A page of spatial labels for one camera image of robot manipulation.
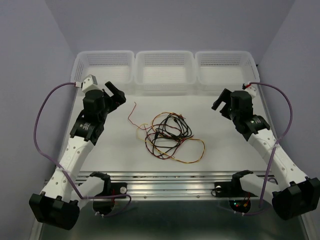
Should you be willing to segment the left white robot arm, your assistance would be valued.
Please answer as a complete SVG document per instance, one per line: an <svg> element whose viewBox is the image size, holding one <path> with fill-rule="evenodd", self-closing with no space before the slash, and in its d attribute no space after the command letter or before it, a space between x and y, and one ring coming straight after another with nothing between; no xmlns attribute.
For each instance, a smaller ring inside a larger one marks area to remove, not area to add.
<svg viewBox="0 0 320 240"><path fill-rule="evenodd" d="M105 86L112 95L94 83L81 84L83 109L70 131L65 152L60 161L53 160L56 169L41 192L29 199L29 206L40 223L70 230L90 200L128 197L125 193L114 195L110 176L98 171L91 173L80 187L75 185L82 165L104 131L107 116L126 102L124 92L110 81Z"/></svg>

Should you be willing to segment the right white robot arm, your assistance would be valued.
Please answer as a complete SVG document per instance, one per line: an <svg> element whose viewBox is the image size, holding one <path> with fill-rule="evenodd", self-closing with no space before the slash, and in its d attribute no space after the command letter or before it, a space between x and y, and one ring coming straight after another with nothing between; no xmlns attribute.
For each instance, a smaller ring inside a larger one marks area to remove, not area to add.
<svg viewBox="0 0 320 240"><path fill-rule="evenodd" d="M234 173L230 181L215 182L215 196L240 198L253 194L272 205L282 220L314 211L320 200L319 179L310 178L300 170L280 146L267 121L254 114L254 92L251 87L235 91L224 89L212 109L217 110L221 103L225 104L220 110L221 115L232 121L237 132L257 151L276 182L243 170Z"/></svg>

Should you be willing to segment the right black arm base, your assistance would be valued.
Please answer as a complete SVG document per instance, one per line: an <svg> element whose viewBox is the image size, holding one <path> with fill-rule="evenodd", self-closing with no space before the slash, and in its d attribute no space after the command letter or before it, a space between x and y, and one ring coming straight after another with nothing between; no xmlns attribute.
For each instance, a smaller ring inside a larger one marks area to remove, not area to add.
<svg viewBox="0 0 320 240"><path fill-rule="evenodd" d="M253 174L252 171L243 170L232 175L230 181L218 181L214 183L211 195L217 198L229 198L229 206L236 213L245 215L253 215L249 213L251 209L251 197L256 197L251 192L244 191L240 179Z"/></svg>

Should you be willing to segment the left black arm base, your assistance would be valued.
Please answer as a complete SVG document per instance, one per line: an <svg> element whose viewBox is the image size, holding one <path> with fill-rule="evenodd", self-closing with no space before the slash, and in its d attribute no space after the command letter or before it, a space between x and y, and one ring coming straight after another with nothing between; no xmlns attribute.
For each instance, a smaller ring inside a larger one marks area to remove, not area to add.
<svg viewBox="0 0 320 240"><path fill-rule="evenodd" d="M99 180L98 192L91 198L96 215L103 218L116 216L130 204L131 197L127 194L126 182L112 182L110 175L98 171L91 173L90 178ZM122 209L116 210L116 200L126 198L129 198L128 203Z"/></svg>

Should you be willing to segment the left white perforated basket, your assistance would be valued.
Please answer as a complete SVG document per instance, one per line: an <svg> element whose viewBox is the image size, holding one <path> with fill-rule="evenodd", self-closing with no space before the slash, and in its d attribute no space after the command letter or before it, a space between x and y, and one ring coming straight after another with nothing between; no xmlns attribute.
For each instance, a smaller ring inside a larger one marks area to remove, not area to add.
<svg viewBox="0 0 320 240"><path fill-rule="evenodd" d="M80 82L93 75L99 85L110 81L127 88L134 81L134 66L135 55L130 50L82 51L75 58L70 80Z"/></svg>

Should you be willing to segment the white perforated basket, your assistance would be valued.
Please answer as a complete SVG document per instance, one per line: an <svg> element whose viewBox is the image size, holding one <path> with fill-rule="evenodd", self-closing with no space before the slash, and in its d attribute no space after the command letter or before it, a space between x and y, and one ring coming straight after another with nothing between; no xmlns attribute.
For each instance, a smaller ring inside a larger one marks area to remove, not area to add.
<svg viewBox="0 0 320 240"><path fill-rule="evenodd" d="M205 89L237 88L260 81L256 62L248 51L198 51L194 57L197 81Z"/></svg>
<svg viewBox="0 0 320 240"><path fill-rule="evenodd" d="M195 58L187 50L140 51L134 84L143 91L186 91L196 84Z"/></svg>
<svg viewBox="0 0 320 240"><path fill-rule="evenodd" d="M127 88L134 81L134 66L135 55L130 50L82 51L75 58L70 80L80 82L93 75L99 85L110 81Z"/></svg>

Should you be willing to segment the right white perforated basket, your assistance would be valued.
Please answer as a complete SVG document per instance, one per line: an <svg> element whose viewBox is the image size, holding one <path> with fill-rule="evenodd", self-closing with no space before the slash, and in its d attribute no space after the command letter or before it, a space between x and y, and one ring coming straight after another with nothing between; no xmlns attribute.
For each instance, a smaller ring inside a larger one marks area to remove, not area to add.
<svg viewBox="0 0 320 240"><path fill-rule="evenodd" d="M237 88L260 81L256 62L248 51L198 51L194 57L197 81L205 89Z"/></svg>

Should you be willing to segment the middle white perforated basket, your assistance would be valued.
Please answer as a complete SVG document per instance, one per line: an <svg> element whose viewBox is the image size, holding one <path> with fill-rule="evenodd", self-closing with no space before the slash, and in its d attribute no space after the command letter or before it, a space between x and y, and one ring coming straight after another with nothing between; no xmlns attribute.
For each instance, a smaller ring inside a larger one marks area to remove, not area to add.
<svg viewBox="0 0 320 240"><path fill-rule="evenodd" d="M143 91L186 91L196 84L195 58L187 50L140 51L134 84Z"/></svg>

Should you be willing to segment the aluminium mounting rail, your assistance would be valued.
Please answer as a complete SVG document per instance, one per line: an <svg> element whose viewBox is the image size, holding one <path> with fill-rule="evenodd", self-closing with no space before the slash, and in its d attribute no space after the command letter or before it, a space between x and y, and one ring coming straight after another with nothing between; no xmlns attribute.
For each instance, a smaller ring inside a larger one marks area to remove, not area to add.
<svg viewBox="0 0 320 240"><path fill-rule="evenodd" d="M90 178L90 172L70 175L70 180L56 170L41 194L49 198L60 196L64 202L91 200L98 192L99 179ZM113 183L127 183L127 194L134 201L208 199L215 182L228 182L227 172L112 172Z"/></svg>

